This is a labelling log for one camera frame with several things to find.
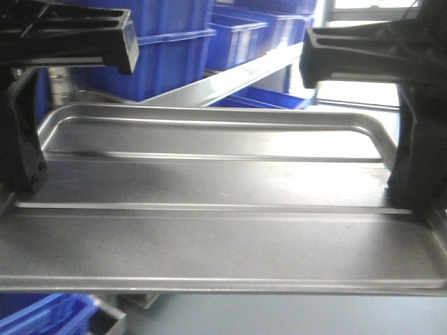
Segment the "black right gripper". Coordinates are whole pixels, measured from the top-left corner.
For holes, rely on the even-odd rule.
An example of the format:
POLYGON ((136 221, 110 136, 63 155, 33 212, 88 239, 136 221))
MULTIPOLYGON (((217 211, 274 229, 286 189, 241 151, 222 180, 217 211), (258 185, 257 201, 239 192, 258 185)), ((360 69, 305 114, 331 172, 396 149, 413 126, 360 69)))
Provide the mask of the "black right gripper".
POLYGON ((308 89, 326 80, 398 83, 388 201, 413 211, 446 208, 446 89, 436 88, 446 86, 445 1, 422 2, 411 19, 308 29, 300 72, 308 89))

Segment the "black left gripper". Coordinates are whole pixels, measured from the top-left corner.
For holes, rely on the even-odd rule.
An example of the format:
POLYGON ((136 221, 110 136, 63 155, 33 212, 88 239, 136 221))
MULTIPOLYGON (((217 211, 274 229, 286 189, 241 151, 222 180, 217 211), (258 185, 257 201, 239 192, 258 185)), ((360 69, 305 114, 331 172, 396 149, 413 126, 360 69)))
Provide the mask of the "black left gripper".
POLYGON ((129 9, 1 2, 1 180, 8 191, 34 194, 47 176, 34 106, 38 72, 18 67, 113 66, 130 75, 138 55, 129 9))

